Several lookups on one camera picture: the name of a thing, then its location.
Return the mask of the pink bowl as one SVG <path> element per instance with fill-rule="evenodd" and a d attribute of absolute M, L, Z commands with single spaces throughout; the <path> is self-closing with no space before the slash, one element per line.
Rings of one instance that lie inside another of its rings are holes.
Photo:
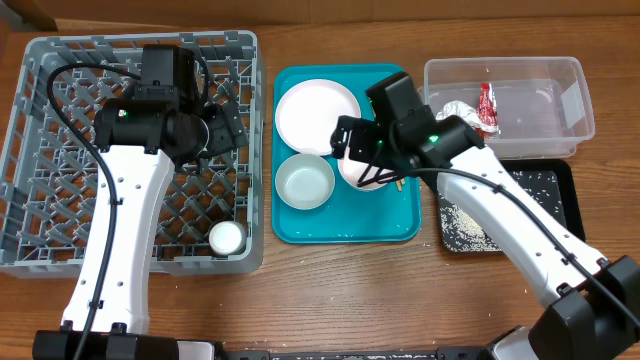
<path fill-rule="evenodd" d="M 368 166 L 367 163 L 354 161 L 349 158 L 343 158 L 337 161 L 337 166 L 343 179 L 356 190 L 367 192 L 384 187 L 384 184 L 377 182 L 368 184 L 363 187 L 358 187 L 358 180 L 365 172 Z"/>

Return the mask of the wooden chopstick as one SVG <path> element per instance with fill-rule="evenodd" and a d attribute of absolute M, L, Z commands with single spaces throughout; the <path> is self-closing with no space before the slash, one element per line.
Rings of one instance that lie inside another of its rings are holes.
<path fill-rule="evenodd" d="M 402 192 L 403 190 L 403 185 L 405 184 L 405 180 L 401 179 L 395 182 L 396 183 L 396 188 L 398 190 L 398 192 Z"/>

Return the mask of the grey bowl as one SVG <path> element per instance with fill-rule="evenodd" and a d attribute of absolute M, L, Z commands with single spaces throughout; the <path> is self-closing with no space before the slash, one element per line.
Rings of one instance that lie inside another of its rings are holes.
<path fill-rule="evenodd" d="M 335 175 L 322 157 L 296 154 L 285 160 L 276 171 L 275 189 L 280 199 L 297 210 L 312 210 L 332 195 Z"/>

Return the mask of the white tissue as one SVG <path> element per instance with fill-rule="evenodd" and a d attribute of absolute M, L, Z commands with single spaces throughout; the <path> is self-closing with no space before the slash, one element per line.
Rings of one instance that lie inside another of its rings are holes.
<path fill-rule="evenodd" d="M 460 117 L 464 122 L 474 129 L 481 130 L 483 123 L 477 113 L 477 110 L 467 103 L 460 100 L 447 102 L 443 108 L 436 114 L 435 118 L 440 121 L 450 116 Z"/>

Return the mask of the white cup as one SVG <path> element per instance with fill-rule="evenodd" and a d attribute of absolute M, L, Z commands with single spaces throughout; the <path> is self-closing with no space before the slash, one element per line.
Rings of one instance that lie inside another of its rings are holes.
<path fill-rule="evenodd" d="M 242 250 L 246 245 L 245 227 L 235 221 L 222 221 L 208 233 L 209 245 L 216 255 L 228 256 Z"/>

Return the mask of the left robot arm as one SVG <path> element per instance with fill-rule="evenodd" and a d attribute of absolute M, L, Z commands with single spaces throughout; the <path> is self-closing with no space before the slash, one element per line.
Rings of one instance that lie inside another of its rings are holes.
<path fill-rule="evenodd" d="M 94 119 L 97 196 L 78 281 L 36 359 L 213 359 L 212 341 L 151 336 L 148 280 L 160 209 L 176 168 L 248 143 L 237 105 L 201 114 L 170 101 L 110 99 Z"/>

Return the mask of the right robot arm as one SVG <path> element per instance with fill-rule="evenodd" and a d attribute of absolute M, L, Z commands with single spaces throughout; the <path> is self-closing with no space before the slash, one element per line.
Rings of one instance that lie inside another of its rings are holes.
<path fill-rule="evenodd" d="M 544 312 L 481 359 L 613 359 L 639 341 L 639 265 L 610 261 L 556 221 L 464 120 L 418 113 L 381 125 L 342 116 L 332 155 L 383 169 L 373 182 L 421 178 L 466 212 L 514 263 Z"/>

